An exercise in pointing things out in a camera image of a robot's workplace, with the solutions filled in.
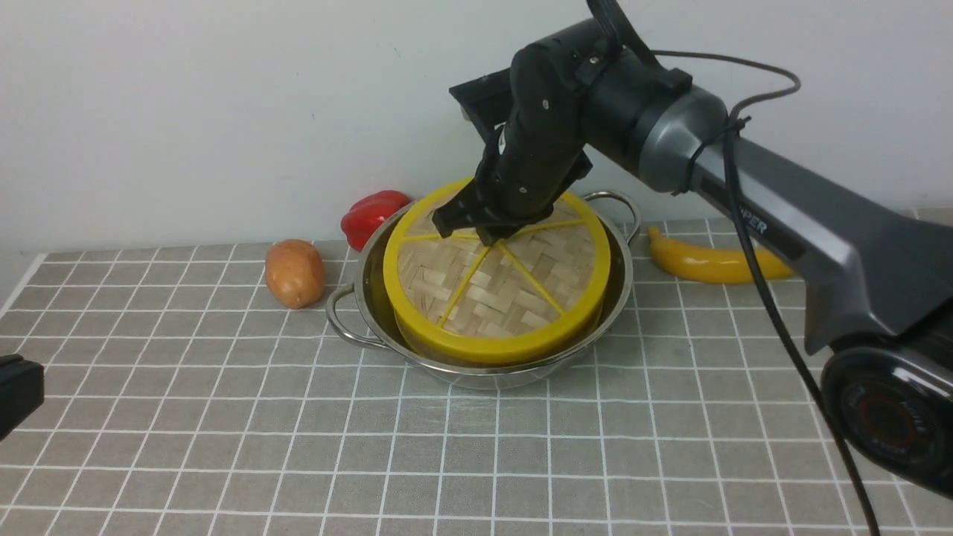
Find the stainless steel pot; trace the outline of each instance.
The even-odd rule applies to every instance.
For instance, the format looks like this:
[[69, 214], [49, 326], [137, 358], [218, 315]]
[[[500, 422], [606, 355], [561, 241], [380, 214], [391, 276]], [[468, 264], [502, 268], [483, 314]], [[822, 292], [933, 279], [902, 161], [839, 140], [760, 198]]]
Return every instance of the stainless steel pot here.
[[[404, 357], [407, 362], [418, 366], [454, 385], [471, 389], [509, 389], [526, 385], [534, 381], [551, 376], [558, 370], [591, 354], [593, 345], [618, 317], [625, 306], [626, 300], [632, 293], [632, 255], [628, 244], [639, 235], [641, 230], [641, 214], [635, 201], [624, 194], [617, 192], [593, 192], [583, 196], [583, 199], [610, 198], [620, 201], [632, 212], [635, 219], [632, 230], [626, 237], [616, 227], [602, 216], [602, 226], [610, 238], [612, 250], [612, 265], [609, 270], [609, 282], [605, 289], [605, 299], [599, 323], [584, 339], [578, 340], [572, 346], [561, 352], [528, 363], [511, 366], [481, 367], [469, 362], [434, 361], [419, 356], [411, 350], [397, 328], [394, 317], [394, 308], [387, 297], [384, 288], [383, 261], [384, 250], [391, 232], [397, 221], [407, 212], [410, 206], [391, 216], [377, 229], [367, 241], [357, 262], [358, 278], [354, 283], [345, 285], [328, 297], [325, 309], [328, 313], [328, 322], [342, 339], [376, 350], [390, 350]], [[363, 337], [348, 329], [337, 314], [337, 303], [350, 294], [355, 294], [357, 309], [361, 317], [367, 322], [373, 333], [372, 337]]]

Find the bamboo steamer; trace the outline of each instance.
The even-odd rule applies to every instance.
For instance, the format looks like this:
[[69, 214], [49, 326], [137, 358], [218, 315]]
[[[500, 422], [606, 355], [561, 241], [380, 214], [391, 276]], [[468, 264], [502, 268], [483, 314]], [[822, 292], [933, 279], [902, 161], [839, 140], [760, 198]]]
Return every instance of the bamboo steamer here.
[[408, 345], [437, 361], [500, 366], [552, 355], [588, 335], [611, 261], [596, 213], [566, 193], [549, 218], [490, 248], [472, 229], [441, 238], [434, 209], [467, 182], [414, 203], [388, 240], [384, 285]]

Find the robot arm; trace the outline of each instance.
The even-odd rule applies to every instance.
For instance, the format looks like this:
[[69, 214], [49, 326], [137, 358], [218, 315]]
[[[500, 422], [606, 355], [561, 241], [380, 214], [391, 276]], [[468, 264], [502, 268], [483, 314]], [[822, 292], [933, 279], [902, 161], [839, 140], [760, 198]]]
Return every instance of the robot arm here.
[[[545, 219], [591, 169], [586, 145], [657, 192], [694, 192], [731, 214], [724, 103], [637, 37], [619, 45], [628, 22], [606, 20], [451, 89], [485, 149], [474, 179], [435, 211], [442, 235], [476, 228], [489, 245]], [[749, 233], [806, 282], [805, 349], [838, 352], [822, 382], [828, 413], [865, 456], [953, 497], [953, 228], [898, 215], [751, 141], [734, 145]]]

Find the toy vegetable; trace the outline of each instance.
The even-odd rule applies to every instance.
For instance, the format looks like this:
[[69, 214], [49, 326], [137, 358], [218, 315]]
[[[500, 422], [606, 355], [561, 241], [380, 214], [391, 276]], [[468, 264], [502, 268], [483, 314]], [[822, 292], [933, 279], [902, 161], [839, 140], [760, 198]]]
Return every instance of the toy vegetable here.
[[307, 307], [324, 294], [324, 262], [311, 242], [288, 239], [265, 256], [265, 284], [289, 309]]
[[357, 251], [364, 249], [374, 231], [410, 202], [409, 197], [395, 190], [383, 190], [359, 200], [341, 219], [341, 231], [348, 245]]
[[[706, 248], [663, 237], [658, 227], [650, 227], [648, 235], [652, 261], [673, 276], [703, 283], [752, 282], [751, 269], [741, 250]], [[767, 250], [756, 249], [755, 257], [765, 279], [784, 279], [794, 275]]]

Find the yellow banana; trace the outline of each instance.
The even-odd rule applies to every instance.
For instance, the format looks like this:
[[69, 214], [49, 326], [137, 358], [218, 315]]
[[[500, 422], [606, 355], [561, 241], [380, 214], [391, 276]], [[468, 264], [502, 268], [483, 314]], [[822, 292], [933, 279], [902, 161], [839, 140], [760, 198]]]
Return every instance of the yellow banana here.
[[[714, 249], [664, 237], [658, 227], [649, 228], [649, 251], [658, 268], [679, 278], [703, 283], [750, 283], [751, 271], [742, 250]], [[756, 248], [755, 256], [765, 279], [794, 275], [771, 252]]]

